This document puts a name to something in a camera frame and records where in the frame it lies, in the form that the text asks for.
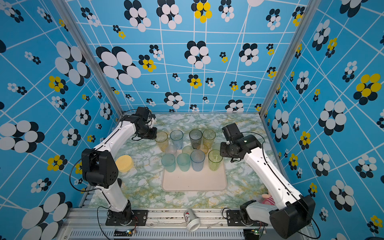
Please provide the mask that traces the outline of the clear textured glass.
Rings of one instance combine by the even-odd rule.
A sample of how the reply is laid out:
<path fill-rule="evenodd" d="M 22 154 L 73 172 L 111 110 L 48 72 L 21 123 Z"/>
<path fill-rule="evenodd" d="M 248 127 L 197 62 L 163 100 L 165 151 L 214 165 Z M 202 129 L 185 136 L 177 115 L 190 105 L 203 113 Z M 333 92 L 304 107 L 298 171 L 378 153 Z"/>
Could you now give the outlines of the clear textured glass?
<path fill-rule="evenodd" d="M 166 154 L 176 154 L 177 153 L 177 147 L 175 147 L 174 145 L 169 145 L 167 148 L 166 148 Z"/>

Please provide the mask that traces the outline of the pale green textured glass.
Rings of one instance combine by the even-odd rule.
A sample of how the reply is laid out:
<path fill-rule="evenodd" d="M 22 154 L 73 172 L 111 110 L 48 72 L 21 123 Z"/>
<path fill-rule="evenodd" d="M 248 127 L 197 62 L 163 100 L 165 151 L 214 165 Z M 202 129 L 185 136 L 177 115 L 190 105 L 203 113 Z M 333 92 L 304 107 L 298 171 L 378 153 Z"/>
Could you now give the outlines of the pale green textured glass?
<path fill-rule="evenodd" d="M 221 144 L 220 143 L 216 143 L 212 146 L 212 150 L 218 150 L 220 151 L 220 148 L 221 148 Z"/>

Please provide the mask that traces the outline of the teal textured glass front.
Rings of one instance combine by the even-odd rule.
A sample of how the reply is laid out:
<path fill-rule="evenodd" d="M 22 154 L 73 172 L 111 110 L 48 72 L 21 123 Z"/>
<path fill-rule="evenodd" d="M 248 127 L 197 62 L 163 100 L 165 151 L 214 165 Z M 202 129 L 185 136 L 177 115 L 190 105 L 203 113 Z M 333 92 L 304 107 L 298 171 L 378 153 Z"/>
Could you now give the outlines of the teal textured glass front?
<path fill-rule="evenodd" d="M 172 173 L 176 169 L 176 158 L 173 154 L 163 155 L 161 163 L 164 169 L 169 173 Z"/>

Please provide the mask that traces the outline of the light green textured glass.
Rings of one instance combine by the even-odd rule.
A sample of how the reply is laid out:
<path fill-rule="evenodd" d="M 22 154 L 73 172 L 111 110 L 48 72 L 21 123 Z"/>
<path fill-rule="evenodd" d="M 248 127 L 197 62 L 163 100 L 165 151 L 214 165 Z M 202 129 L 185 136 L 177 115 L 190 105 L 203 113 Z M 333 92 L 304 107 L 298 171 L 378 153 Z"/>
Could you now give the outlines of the light green textured glass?
<path fill-rule="evenodd" d="M 185 146 L 182 149 L 182 153 L 190 155 L 194 151 L 192 146 Z"/>

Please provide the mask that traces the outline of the green clear glass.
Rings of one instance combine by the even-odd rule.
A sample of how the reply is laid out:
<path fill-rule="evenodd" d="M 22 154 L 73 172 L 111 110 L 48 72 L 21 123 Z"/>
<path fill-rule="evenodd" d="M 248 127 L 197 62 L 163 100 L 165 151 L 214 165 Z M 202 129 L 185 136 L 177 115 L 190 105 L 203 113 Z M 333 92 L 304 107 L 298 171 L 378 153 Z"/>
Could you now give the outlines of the green clear glass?
<path fill-rule="evenodd" d="M 220 164 L 223 160 L 223 157 L 220 154 L 219 150 L 211 150 L 208 153 L 209 158 L 209 168 L 211 171 L 217 171 L 220 167 Z"/>

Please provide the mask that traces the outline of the light blue short glass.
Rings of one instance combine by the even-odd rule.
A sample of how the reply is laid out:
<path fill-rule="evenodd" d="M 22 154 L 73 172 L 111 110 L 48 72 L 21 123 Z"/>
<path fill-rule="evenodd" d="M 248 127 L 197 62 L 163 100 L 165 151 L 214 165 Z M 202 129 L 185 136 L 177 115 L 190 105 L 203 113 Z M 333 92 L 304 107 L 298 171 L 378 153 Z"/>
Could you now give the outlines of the light blue short glass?
<path fill-rule="evenodd" d="M 204 167 L 205 153 L 201 150 L 194 150 L 191 152 L 192 168 L 196 172 L 200 172 Z"/>

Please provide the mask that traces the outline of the short amber glass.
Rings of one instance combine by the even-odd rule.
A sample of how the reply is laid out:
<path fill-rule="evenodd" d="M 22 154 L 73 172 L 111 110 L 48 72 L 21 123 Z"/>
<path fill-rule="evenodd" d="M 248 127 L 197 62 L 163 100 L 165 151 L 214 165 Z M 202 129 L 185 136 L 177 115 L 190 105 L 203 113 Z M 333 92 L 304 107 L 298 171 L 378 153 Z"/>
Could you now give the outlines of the short amber glass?
<path fill-rule="evenodd" d="M 201 150 L 204 154 L 207 154 L 209 151 L 209 148 L 206 145 L 202 144 L 199 146 L 199 150 Z"/>

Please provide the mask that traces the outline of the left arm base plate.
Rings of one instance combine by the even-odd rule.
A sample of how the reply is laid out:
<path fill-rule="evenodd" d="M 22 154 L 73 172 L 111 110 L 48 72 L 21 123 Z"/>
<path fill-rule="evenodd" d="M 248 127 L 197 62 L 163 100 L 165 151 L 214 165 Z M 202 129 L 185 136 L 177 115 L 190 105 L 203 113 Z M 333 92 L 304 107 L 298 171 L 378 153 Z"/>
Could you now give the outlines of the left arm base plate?
<path fill-rule="evenodd" d="M 148 210 L 131 210 L 130 213 L 108 210 L 106 226 L 145 226 Z"/>

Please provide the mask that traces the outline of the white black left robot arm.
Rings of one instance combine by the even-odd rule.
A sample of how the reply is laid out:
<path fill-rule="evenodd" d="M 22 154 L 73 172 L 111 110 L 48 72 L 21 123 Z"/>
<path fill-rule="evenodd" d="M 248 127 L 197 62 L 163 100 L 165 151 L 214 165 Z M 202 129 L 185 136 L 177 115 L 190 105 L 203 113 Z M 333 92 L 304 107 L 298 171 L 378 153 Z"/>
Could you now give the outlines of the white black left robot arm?
<path fill-rule="evenodd" d="M 123 195 L 119 170 L 114 156 L 132 136 L 154 140 L 156 116 L 147 107 L 138 107 L 131 115 L 124 115 L 112 133 L 93 149 L 82 152 L 83 179 L 100 190 L 106 198 L 110 224 L 128 225 L 134 220 L 130 201 Z"/>

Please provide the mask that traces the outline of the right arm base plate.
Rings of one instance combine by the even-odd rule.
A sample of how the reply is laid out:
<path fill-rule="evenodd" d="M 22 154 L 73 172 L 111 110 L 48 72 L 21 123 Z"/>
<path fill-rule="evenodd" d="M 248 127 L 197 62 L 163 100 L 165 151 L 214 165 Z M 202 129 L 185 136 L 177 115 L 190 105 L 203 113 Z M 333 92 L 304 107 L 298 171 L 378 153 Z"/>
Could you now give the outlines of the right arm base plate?
<path fill-rule="evenodd" d="M 267 227 L 268 224 L 260 222 L 260 221 L 253 221 L 250 220 L 248 222 L 245 222 L 241 215 L 239 210 L 226 210 L 226 213 L 224 215 L 227 219 L 227 224 L 229 227 Z"/>

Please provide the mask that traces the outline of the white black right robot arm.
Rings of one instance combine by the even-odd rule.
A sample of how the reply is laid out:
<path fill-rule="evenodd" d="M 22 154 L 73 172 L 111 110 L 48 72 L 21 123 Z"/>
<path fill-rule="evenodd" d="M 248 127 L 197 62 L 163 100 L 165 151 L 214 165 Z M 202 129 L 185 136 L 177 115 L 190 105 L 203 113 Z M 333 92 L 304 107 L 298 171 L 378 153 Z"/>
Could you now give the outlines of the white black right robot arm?
<path fill-rule="evenodd" d="M 312 223 L 316 203 L 295 189 L 269 160 L 262 143 L 253 135 L 244 136 L 235 123 L 222 128 L 226 138 L 221 143 L 220 155 L 244 160 L 259 176 L 275 204 L 248 201 L 241 205 L 240 216 L 245 225 L 262 222 L 271 225 L 283 239 L 299 233 Z"/>

